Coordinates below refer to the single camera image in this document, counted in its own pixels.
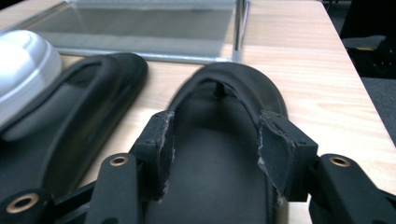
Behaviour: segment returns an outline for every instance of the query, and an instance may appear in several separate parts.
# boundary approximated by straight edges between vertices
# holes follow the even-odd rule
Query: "table surface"
[[[53,6],[30,0],[0,11],[0,30]],[[63,56],[64,67],[80,60]],[[374,183],[396,194],[396,150],[320,2],[251,1],[242,63],[271,78],[290,120],[319,144],[318,154],[356,161]],[[105,157],[127,152],[151,115],[164,110],[201,65],[148,62],[148,82],[92,165],[93,181]],[[289,223],[310,223],[307,203],[289,204]]]

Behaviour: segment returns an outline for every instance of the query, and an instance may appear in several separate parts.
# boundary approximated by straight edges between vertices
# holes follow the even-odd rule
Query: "wooden table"
[[[0,11],[0,29],[57,1],[30,0]],[[64,67],[79,60],[63,56]],[[282,92],[290,120],[319,144],[360,164],[375,184],[396,194],[396,150],[320,2],[253,0],[242,63],[262,71]],[[130,149],[154,113],[201,65],[149,62],[149,78],[83,181],[100,161]],[[291,203],[289,223],[311,223],[307,203]]]

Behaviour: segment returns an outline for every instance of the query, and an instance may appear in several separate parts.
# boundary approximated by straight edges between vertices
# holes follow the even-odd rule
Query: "light wood desk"
[[[30,0],[0,11],[0,29],[57,1]],[[79,60],[63,56],[64,66]],[[271,78],[290,120],[319,144],[318,154],[345,155],[376,185],[396,194],[396,149],[320,2],[252,0],[242,62]],[[126,152],[155,112],[200,65],[149,62],[148,83],[92,165]],[[292,203],[289,223],[311,223],[307,203]]]

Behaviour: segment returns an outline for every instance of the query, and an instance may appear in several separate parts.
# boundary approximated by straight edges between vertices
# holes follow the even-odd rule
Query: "white object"
[[[0,126],[61,74],[58,51],[30,31],[0,35]]]

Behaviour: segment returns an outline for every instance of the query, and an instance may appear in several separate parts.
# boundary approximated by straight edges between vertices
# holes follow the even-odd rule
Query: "metal grommet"
[[[350,162],[341,157],[330,157],[330,162],[337,166],[348,167],[350,166]]]
[[[110,161],[110,164],[112,166],[121,166],[127,162],[128,162],[128,158],[126,158],[126,157],[116,157]]]
[[[16,198],[7,206],[7,212],[16,214],[23,212],[33,207],[38,202],[38,195],[36,193],[29,193]]]

